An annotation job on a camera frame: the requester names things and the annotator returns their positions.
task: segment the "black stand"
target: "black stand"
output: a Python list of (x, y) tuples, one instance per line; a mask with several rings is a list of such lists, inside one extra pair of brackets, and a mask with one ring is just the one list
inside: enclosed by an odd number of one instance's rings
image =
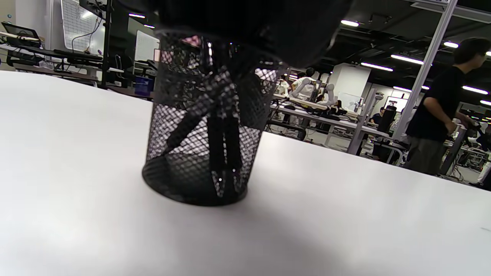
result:
[(108, 71), (109, 71), (109, 36), (111, 32), (111, 13), (112, 13), (112, 0), (108, 0), (106, 5), (106, 31), (104, 33), (104, 55), (102, 60), (102, 80), (101, 86), (102, 89), (107, 89), (107, 79), (108, 79)]

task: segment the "whiteboard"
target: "whiteboard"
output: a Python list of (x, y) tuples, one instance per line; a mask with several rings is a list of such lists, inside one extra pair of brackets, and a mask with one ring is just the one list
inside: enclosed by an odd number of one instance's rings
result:
[(141, 30), (136, 32), (135, 61), (154, 60), (155, 49), (160, 49), (160, 40)]
[(67, 49), (72, 50), (72, 40), (75, 37), (91, 33), (99, 26), (92, 37), (88, 35), (73, 40), (73, 50), (81, 52), (88, 50), (94, 55), (99, 55), (99, 51), (104, 52), (104, 22), (100, 22), (101, 19), (95, 14), (82, 8), (79, 0), (61, 0), (61, 18)]

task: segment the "gray pants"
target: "gray pants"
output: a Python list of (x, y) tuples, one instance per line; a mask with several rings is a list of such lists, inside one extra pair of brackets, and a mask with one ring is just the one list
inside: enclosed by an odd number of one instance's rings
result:
[(429, 175), (439, 174), (445, 153), (443, 142), (409, 137), (409, 155), (404, 168)]

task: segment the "black hair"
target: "black hair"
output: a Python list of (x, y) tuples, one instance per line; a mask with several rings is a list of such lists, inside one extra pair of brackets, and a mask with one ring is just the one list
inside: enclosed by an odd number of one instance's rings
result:
[(307, 77), (312, 77), (314, 74), (315, 74), (315, 69), (312, 67), (307, 68), (307, 70), (305, 71), (305, 75)]
[(471, 61), (476, 55), (485, 56), (491, 48), (491, 41), (473, 37), (462, 41), (454, 51), (455, 64), (463, 64)]

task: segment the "blue bin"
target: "blue bin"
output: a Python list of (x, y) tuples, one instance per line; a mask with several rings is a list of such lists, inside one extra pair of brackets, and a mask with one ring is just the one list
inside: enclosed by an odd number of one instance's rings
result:
[(135, 94), (141, 96), (150, 96), (153, 91), (154, 81), (144, 77), (135, 78)]

